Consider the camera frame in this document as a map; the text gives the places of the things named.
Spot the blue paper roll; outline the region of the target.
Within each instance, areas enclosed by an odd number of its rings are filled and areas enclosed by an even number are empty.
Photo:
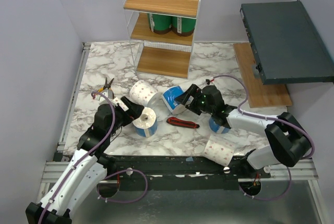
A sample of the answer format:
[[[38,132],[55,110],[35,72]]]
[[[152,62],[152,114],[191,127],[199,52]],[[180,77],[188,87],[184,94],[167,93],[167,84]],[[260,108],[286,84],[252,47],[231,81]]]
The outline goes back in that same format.
[[[180,86],[173,86],[168,88],[162,94],[163,102],[173,115],[178,115],[186,110],[184,105],[175,101],[175,98],[182,95],[183,93],[184,91]]]

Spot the green roll front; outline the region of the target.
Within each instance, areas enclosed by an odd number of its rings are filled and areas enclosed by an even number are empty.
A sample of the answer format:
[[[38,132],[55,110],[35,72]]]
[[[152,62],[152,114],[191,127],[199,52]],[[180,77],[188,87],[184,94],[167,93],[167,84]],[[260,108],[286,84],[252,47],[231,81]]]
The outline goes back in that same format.
[[[178,36],[191,36],[195,30],[196,19],[172,17],[172,31]]]

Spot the green roll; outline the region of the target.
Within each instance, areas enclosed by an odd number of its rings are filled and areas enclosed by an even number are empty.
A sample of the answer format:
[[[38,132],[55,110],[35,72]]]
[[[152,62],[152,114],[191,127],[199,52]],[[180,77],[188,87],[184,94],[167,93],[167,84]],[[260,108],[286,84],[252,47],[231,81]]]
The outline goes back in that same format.
[[[178,36],[191,36],[195,30],[196,19],[172,17],[172,31]]]
[[[151,32],[166,34],[172,30],[172,16],[147,13]]]

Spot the green roll back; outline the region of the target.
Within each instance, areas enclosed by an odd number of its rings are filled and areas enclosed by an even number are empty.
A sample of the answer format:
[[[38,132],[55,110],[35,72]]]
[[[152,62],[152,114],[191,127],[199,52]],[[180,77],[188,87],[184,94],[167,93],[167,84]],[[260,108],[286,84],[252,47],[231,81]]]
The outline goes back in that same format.
[[[147,13],[151,32],[166,34],[172,30],[172,16]]]

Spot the white wire wooden shelf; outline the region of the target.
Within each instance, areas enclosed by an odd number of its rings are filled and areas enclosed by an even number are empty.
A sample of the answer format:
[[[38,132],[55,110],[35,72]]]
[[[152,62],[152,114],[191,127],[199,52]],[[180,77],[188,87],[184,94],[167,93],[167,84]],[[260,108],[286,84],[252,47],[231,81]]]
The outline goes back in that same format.
[[[201,0],[122,0],[135,70],[187,78]]]

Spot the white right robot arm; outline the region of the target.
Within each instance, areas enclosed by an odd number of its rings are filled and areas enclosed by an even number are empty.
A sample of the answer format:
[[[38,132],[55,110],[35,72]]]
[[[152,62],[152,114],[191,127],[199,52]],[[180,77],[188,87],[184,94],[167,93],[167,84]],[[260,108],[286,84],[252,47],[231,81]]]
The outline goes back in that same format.
[[[254,114],[224,102],[221,92],[214,85],[200,89],[192,84],[183,94],[175,98],[191,112],[211,116],[210,128],[217,133],[243,129],[266,136],[269,145],[250,151],[240,165],[240,172],[252,178],[259,169],[274,164],[293,167],[302,159],[308,159],[314,152],[314,143],[296,118],[288,113],[275,115]]]

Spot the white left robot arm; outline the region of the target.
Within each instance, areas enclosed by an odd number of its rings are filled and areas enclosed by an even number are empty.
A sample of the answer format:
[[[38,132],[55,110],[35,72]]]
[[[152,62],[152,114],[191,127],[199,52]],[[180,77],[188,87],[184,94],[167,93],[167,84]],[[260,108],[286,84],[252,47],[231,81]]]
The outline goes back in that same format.
[[[71,223],[79,206],[116,167],[105,154],[116,131],[140,118],[144,106],[121,97],[98,107],[92,125],[80,137],[77,150],[50,191],[26,208],[28,223]]]

